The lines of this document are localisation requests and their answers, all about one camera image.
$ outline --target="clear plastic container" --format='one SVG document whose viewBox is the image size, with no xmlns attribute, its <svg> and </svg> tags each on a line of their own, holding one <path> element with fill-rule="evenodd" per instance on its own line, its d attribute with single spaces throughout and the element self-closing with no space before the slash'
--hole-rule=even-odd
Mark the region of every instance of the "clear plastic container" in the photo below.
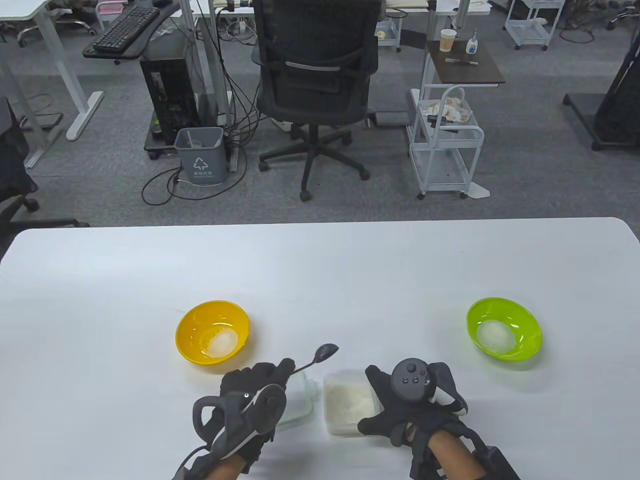
<svg viewBox="0 0 640 480">
<path fill-rule="evenodd" d="M 304 372 L 298 372 L 289 378 L 286 392 L 287 406 L 278 425 L 303 419 L 313 413 L 314 389 Z"/>
<path fill-rule="evenodd" d="M 338 370 L 324 377 L 324 421 L 332 435 L 355 436 L 358 422 L 382 411 L 362 370 Z"/>
</svg>

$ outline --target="green bowl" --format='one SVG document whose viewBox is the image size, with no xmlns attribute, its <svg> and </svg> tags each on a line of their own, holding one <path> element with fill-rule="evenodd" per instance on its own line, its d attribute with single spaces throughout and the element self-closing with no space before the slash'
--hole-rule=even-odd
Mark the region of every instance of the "green bowl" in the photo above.
<svg viewBox="0 0 640 480">
<path fill-rule="evenodd" d="M 478 326 L 487 320 L 498 320 L 516 336 L 516 348 L 506 353 L 486 349 L 477 338 Z M 542 347 L 542 330 L 536 318 L 522 305 L 506 298 L 483 298 L 475 302 L 467 313 L 467 331 L 480 350 L 505 362 L 523 362 Z"/>
</svg>

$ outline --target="glove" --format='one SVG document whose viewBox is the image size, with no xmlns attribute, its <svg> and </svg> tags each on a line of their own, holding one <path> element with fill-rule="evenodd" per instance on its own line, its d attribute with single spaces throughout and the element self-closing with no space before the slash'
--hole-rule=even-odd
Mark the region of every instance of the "glove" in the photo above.
<svg viewBox="0 0 640 480">
<path fill-rule="evenodd" d="M 234 370 L 222 378 L 220 396 L 224 396 L 228 392 L 247 392 L 252 398 L 258 390 L 272 383 L 276 383 L 286 389 L 287 380 L 289 380 L 295 368 L 294 361 L 290 358 L 285 358 L 277 367 L 274 364 L 260 363 L 255 364 L 253 368 L 247 367 L 242 370 Z M 211 419 L 203 428 L 208 449 L 211 448 L 213 440 L 224 425 L 224 413 L 219 408 L 215 408 L 211 413 Z M 236 452 L 246 462 L 243 470 L 244 474 L 249 472 L 249 468 L 260 457 L 262 446 L 268 440 L 273 441 L 274 433 L 274 431 L 271 431 L 266 435 L 258 435 L 252 438 Z"/>
<path fill-rule="evenodd" d="M 464 424 L 453 413 L 428 401 L 414 404 L 402 400 L 391 389 L 391 376 L 380 371 L 375 365 L 368 366 L 365 373 L 384 410 L 375 417 L 358 422 L 361 434 L 389 437 L 396 447 L 409 445 L 405 435 L 408 424 L 414 425 L 426 435 L 427 442 L 431 435 L 443 429 L 452 430 L 451 433 L 460 435 L 457 431 L 460 430 L 459 426 Z"/>
<path fill-rule="evenodd" d="M 468 429 L 464 423 L 437 404 L 429 401 L 415 404 L 401 399 L 391 389 L 391 376 L 375 365 L 368 366 L 365 373 L 384 410 L 375 417 L 358 422 L 359 432 L 363 435 L 389 437 L 394 447 L 400 447 L 409 445 L 407 427 L 414 427 L 409 431 L 412 433 L 415 430 L 411 442 L 413 462 L 409 476 L 414 480 L 439 478 L 435 473 L 439 467 L 427 447 L 429 439 L 440 430 L 456 436 L 466 436 Z M 433 460 L 431 468 L 428 467 L 429 460 Z"/>
</svg>

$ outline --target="hand sanitizer bottle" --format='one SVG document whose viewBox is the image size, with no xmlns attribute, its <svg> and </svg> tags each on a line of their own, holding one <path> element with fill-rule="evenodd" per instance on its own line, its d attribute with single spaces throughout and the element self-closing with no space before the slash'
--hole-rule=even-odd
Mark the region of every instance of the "hand sanitizer bottle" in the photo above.
<svg viewBox="0 0 640 480">
<path fill-rule="evenodd" d="M 467 53 L 469 55 L 473 55 L 478 51 L 478 38 L 477 38 L 478 30 L 474 30 L 474 36 L 472 36 L 467 42 Z"/>
</svg>

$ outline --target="trash can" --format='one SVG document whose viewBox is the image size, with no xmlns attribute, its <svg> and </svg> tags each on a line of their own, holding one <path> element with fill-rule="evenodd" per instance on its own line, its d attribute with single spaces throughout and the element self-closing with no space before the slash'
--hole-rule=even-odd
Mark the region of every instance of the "trash can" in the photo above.
<svg viewBox="0 0 640 480">
<path fill-rule="evenodd" d="M 213 185 L 227 179 L 227 155 L 220 127 L 192 127 L 178 132 L 173 147 L 190 182 Z"/>
</svg>

